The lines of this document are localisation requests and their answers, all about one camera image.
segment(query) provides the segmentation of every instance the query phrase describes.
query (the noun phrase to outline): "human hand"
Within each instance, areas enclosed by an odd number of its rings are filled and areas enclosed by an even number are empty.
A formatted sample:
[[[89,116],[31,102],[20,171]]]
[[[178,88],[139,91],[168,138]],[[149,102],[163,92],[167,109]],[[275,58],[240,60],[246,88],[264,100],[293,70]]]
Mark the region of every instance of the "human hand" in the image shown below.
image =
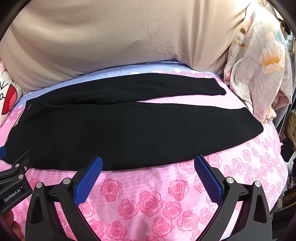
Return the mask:
[[[13,212],[10,210],[6,215],[4,215],[5,220],[9,224],[9,226],[12,228],[12,230],[15,232],[15,234],[21,239],[21,241],[25,241],[25,237],[22,234],[20,225],[14,221],[14,215]]]

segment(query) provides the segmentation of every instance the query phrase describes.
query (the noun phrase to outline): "red cartoon mouth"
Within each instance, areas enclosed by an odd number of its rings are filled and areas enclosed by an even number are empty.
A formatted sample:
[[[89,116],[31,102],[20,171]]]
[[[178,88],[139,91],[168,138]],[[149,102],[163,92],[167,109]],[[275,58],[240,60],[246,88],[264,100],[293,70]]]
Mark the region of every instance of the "red cartoon mouth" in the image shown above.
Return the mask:
[[[17,90],[10,84],[2,108],[2,115],[6,115],[17,101]]]

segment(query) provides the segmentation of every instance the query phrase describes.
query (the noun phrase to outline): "beige sheet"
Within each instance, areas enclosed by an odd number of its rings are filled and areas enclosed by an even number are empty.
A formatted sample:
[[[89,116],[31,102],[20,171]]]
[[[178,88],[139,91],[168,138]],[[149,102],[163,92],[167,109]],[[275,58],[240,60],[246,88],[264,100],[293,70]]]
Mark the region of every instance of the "beige sheet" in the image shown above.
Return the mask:
[[[32,0],[0,43],[26,91],[111,66],[176,59],[223,73],[251,0]]]

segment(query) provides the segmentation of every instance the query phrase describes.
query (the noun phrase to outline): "brown jacket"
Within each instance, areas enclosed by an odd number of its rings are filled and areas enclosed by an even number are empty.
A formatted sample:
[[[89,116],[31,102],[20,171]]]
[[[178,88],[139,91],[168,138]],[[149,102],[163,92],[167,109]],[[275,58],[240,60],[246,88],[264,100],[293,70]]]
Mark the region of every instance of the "brown jacket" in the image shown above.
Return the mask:
[[[279,139],[282,142],[285,140],[286,137],[288,137],[293,145],[296,145],[295,139],[296,139],[296,111],[291,110],[288,115],[288,119],[285,122],[281,133],[279,135]]]

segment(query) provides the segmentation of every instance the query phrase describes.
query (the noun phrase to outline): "finger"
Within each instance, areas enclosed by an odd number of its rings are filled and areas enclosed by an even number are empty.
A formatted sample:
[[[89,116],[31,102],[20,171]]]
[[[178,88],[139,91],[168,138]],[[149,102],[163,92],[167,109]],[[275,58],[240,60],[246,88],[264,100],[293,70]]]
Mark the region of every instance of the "finger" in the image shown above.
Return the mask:
[[[20,225],[16,221],[12,222],[11,228],[19,238],[21,238],[23,236]]]
[[[11,226],[12,222],[13,222],[13,219],[14,219],[13,212],[10,210],[7,214],[4,215],[4,218],[6,219],[9,226]]]

